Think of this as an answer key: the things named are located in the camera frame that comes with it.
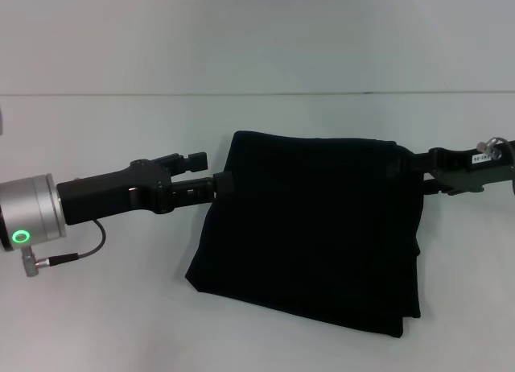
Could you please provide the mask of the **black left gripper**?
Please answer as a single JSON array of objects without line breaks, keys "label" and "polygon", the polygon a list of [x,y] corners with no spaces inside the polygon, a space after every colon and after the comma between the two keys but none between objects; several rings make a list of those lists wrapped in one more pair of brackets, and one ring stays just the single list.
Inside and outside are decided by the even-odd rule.
[{"label": "black left gripper", "polygon": [[120,171],[59,183],[56,189],[67,225],[134,210],[162,214],[171,208],[212,203],[218,196],[233,193],[232,172],[171,183],[172,176],[207,169],[206,152],[186,157],[172,154],[138,159]]}]

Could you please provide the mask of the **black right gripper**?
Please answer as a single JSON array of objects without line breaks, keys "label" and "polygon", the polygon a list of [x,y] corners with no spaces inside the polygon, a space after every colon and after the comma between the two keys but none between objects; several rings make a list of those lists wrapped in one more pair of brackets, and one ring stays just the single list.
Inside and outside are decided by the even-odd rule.
[{"label": "black right gripper", "polygon": [[386,172],[388,176],[430,173],[434,179],[423,181],[424,196],[479,193],[487,184],[506,181],[514,189],[514,141],[491,138],[468,151],[434,148],[422,154],[398,153]]}]

